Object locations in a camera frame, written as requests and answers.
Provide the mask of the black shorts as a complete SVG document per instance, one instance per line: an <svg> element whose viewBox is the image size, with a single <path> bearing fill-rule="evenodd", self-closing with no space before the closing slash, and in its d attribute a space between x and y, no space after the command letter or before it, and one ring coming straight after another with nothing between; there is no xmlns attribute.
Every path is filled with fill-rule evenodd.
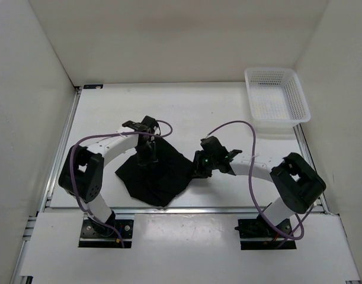
<svg viewBox="0 0 362 284"><path fill-rule="evenodd" d="M163 138L155 140L155 147L156 163L139 166L138 154L134 154L115 171L115 175L132 198L166 207L191 182L193 163Z"/></svg>

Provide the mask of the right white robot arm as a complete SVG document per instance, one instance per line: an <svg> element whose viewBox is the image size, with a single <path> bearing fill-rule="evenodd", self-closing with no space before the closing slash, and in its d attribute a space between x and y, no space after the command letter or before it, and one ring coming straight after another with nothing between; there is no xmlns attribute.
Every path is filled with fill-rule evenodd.
<svg viewBox="0 0 362 284"><path fill-rule="evenodd" d="M262 213L257 229L263 236L273 235L279 224L294 214L305 214L326 189L326 183L299 154L291 152L278 166L257 162L255 155L242 150L228 151L214 137L201 140L193 160L193 177L210 178L214 170L232 176L247 176L249 193L254 196L252 178L271 182L279 197Z"/></svg>

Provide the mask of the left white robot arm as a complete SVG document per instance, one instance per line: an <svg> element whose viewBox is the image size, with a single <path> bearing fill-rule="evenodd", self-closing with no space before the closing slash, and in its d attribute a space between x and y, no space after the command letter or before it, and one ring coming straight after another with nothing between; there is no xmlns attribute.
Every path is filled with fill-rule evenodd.
<svg viewBox="0 0 362 284"><path fill-rule="evenodd" d="M88 146L73 145L62 167L58 184L72 195L81 210L95 223L95 230L103 237L113 234L115 214L100 194L106 165L130 149L138 154L138 165L152 165L158 161L155 151L157 120L145 116L142 122L127 121L112 135L93 136L99 140Z"/></svg>

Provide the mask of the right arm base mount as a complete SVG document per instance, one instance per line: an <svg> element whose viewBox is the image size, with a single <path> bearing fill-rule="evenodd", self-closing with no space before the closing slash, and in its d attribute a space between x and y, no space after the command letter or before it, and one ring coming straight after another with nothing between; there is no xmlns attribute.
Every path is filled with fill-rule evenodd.
<svg viewBox="0 0 362 284"><path fill-rule="evenodd" d="M239 233L243 251L297 249L294 240L283 243L284 237L258 218L239 217L235 230Z"/></svg>

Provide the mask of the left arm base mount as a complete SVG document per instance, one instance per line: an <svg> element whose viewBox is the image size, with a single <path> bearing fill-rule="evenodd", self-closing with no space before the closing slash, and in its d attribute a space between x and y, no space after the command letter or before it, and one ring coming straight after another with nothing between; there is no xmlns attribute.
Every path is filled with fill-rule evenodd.
<svg viewBox="0 0 362 284"><path fill-rule="evenodd" d="M108 225L103 226L90 217L84 216L79 234L78 247L101 249L130 249L132 247L134 219L109 218Z"/></svg>

